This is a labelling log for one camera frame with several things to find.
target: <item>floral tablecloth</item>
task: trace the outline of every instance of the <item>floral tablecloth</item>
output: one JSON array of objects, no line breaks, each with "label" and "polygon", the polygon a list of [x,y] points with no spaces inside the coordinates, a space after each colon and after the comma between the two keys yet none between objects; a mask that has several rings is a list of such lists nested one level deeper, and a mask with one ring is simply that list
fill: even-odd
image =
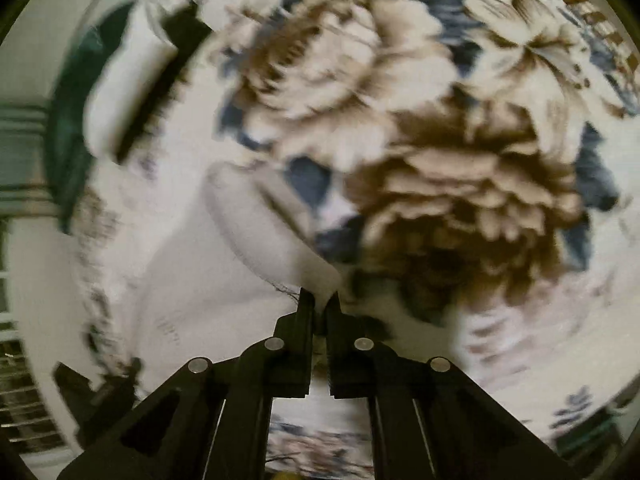
[{"label": "floral tablecloth", "polygon": [[[294,191],[287,222],[346,310],[403,356],[453,359],[541,438],[635,376],[637,65],[579,0],[193,1],[211,37],[72,225],[108,368],[140,353],[130,292],[223,162]],[[291,406],[273,463],[370,478],[366,434]]]}]

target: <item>beige flower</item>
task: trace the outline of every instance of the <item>beige flower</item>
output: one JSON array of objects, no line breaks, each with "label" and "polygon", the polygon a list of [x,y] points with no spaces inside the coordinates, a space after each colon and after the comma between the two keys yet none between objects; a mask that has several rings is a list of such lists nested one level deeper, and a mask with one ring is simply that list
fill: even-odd
[{"label": "beige flower", "polygon": [[482,48],[465,91],[484,104],[470,115],[467,135],[495,113],[515,106],[529,115],[545,156],[575,160],[585,120],[620,114],[620,100],[589,61],[577,27],[539,0],[465,0],[468,12],[486,24],[471,31]]},{"label": "beige flower", "polygon": [[556,229],[582,215],[574,170],[548,162],[530,121],[468,143],[464,105],[454,95],[403,121],[394,154],[347,177],[366,217],[364,265],[403,279],[426,307],[520,305],[536,280],[562,273]]},{"label": "beige flower", "polygon": [[394,114],[439,99],[456,78],[440,30],[415,0],[303,0],[241,70],[247,134],[280,160],[306,155],[341,171],[380,160],[398,136]]}]

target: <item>peony flower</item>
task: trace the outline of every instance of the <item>peony flower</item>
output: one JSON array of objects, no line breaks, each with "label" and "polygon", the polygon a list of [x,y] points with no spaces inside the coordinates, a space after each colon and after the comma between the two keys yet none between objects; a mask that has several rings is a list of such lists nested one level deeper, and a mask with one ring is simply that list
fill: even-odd
[{"label": "peony flower", "polygon": [[464,89],[482,101],[469,117],[467,133],[491,121],[491,103],[529,115],[543,154],[569,163],[580,148],[585,121],[620,116],[622,103],[589,61],[580,30],[539,0],[465,0],[469,14],[486,24],[469,36],[481,47]]},{"label": "peony flower", "polygon": [[[234,40],[251,28],[237,24]],[[279,160],[340,171],[380,160],[399,135],[395,114],[439,99],[457,76],[440,30],[416,0],[302,0],[241,68],[247,135]]]},{"label": "peony flower", "polygon": [[546,158],[522,110],[507,111],[469,143],[456,92],[399,121],[389,156],[346,177],[366,218],[364,266],[397,276],[427,308],[521,305],[564,270],[556,230],[583,213],[574,169]]}]

